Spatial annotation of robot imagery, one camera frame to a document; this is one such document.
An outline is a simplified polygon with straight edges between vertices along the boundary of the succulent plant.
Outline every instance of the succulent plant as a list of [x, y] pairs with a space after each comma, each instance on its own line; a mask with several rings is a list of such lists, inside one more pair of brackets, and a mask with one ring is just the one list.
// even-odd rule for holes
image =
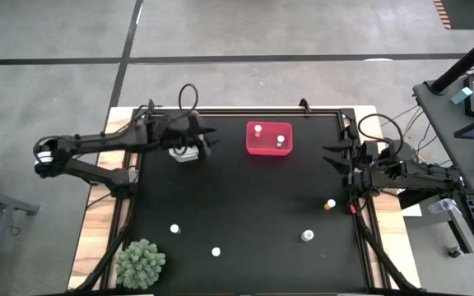
[[147, 289], [158, 280], [164, 264], [165, 255], [158, 253], [154, 243], [131, 242], [118, 254], [116, 282], [130, 289]]

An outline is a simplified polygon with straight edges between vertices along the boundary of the black tabletop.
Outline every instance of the black tabletop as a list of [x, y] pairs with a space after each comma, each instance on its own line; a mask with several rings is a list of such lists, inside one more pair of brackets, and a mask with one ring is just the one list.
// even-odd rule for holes
[[415, 86], [413, 91], [466, 186], [474, 191], [474, 140], [454, 137], [457, 130], [474, 123], [474, 118], [464, 113], [464, 103], [451, 102], [451, 98], [463, 87], [461, 79], [448, 87], [445, 95], [433, 95], [425, 84]]
[[[130, 240], [166, 255], [151, 292], [326, 293], [366, 290], [348, 193], [325, 160], [337, 117], [205, 118], [221, 140], [203, 162], [179, 164], [168, 151], [142, 157]], [[249, 155], [248, 121], [288, 122], [286, 157]], [[337, 206], [323, 210], [327, 199]], [[170, 226], [178, 224], [180, 234]], [[303, 243], [306, 229], [315, 237]], [[218, 247], [219, 257], [211, 250]]]

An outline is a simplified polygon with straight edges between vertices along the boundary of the concrete floor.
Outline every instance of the concrete floor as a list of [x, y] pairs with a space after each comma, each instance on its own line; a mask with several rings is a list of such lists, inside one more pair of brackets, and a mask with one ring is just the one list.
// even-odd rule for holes
[[[0, 58], [120, 57], [134, 4], [0, 0]], [[445, 30], [430, 0], [146, 0], [132, 56], [464, 53], [473, 45], [474, 31]], [[415, 104], [413, 85], [454, 62], [130, 65], [119, 105], [150, 98], [176, 105], [180, 86], [192, 82], [200, 105], [294, 105], [305, 97], [316, 105], [373, 104], [392, 115]], [[0, 192], [41, 204], [35, 218], [15, 218], [23, 230], [9, 236], [0, 256], [0, 295], [67, 286], [89, 187], [70, 177], [41, 180], [31, 147], [42, 136], [103, 128], [117, 70], [116, 64], [0, 66]], [[423, 118], [413, 128], [412, 145], [426, 125]], [[383, 130], [396, 136], [390, 125]], [[438, 141], [422, 154], [448, 158]], [[474, 295], [474, 254], [444, 255], [454, 245], [446, 225], [409, 234], [424, 288]]]

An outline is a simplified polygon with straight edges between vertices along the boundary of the wooden board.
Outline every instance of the wooden board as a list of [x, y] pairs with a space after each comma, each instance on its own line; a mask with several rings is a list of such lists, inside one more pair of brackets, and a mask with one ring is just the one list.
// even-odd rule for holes
[[[242, 109], [247, 107], [206, 107], [205, 109]], [[271, 109], [277, 107], [250, 107], [257, 109]], [[364, 116], [376, 113], [374, 106], [319, 106], [313, 109], [339, 109], [353, 108], [358, 120]], [[112, 108], [109, 113], [106, 132], [114, 132], [126, 124], [131, 116], [133, 107]], [[363, 131], [371, 136], [382, 136], [381, 127], [377, 118], [368, 118], [363, 123]], [[123, 165], [123, 152], [100, 153], [98, 165], [107, 169], [121, 168]], [[88, 203], [99, 199], [107, 194], [107, 189], [100, 185], [93, 187], [89, 196]], [[420, 287], [420, 280], [416, 272], [416, 264], [412, 255], [411, 245], [407, 236], [405, 222], [401, 213], [400, 203], [396, 197], [382, 194], [374, 199], [377, 220], [380, 234], [382, 237], [383, 248], [393, 260], [396, 267], [413, 285]], [[72, 271], [69, 277], [68, 288], [74, 289], [85, 280], [87, 275], [93, 270], [98, 261], [105, 253], [111, 220], [113, 219], [114, 199], [106, 197], [103, 201], [94, 204], [86, 211], [81, 235], [77, 245], [77, 252], [72, 265]], [[374, 274], [374, 282], [377, 287], [382, 286], [381, 275], [379, 274], [378, 259], [372, 249], [369, 247], [369, 258]], [[109, 281], [109, 286], [113, 287], [115, 282], [115, 273], [113, 272]]]

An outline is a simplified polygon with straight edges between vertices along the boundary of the red plastic bin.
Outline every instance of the red plastic bin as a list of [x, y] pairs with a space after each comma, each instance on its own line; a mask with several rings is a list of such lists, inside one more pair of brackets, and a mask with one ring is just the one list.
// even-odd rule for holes
[[[255, 126], [260, 125], [260, 136], [255, 136]], [[277, 136], [285, 141], [277, 147]], [[246, 150], [251, 155], [286, 156], [292, 151], [292, 125], [289, 123], [248, 122], [246, 125]]]

